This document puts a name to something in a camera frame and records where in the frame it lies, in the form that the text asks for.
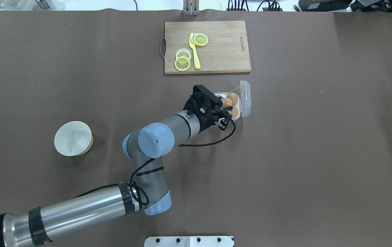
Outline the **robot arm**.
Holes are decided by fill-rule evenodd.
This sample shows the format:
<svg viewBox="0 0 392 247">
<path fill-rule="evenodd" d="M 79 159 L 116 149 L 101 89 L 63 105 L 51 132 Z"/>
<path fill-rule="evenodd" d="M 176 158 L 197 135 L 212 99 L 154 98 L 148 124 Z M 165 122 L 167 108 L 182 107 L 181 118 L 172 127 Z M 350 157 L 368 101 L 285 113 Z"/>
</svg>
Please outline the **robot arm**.
<svg viewBox="0 0 392 247">
<path fill-rule="evenodd" d="M 235 125 L 235 108 L 195 85 L 181 112 L 127 135 L 122 143 L 135 171 L 128 182 L 100 186 L 73 199 L 26 214 L 0 214 L 0 247 L 39 247 L 55 239 L 143 210 L 160 214 L 171 205 L 162 156 L 207 128 Z"/>
</svg>

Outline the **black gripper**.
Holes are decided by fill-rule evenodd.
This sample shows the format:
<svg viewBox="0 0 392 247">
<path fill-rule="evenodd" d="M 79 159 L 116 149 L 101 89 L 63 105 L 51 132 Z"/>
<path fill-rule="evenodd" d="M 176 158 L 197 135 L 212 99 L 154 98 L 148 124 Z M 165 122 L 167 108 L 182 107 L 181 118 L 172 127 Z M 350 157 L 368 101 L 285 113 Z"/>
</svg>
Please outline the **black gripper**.
<svg viewBox="0 0 392 247">
<path fill-rule="evenodd" d="M 183 110 L 188 116 L 195 114 L 199 121 L 199 133 L 212 125 L 224 131 L 232 120 L 233 107 L 222 108 L 223 97 L 215 96 L 202 84 L 193 86 L 193 93 L 186 101 Z"/>
</svg>

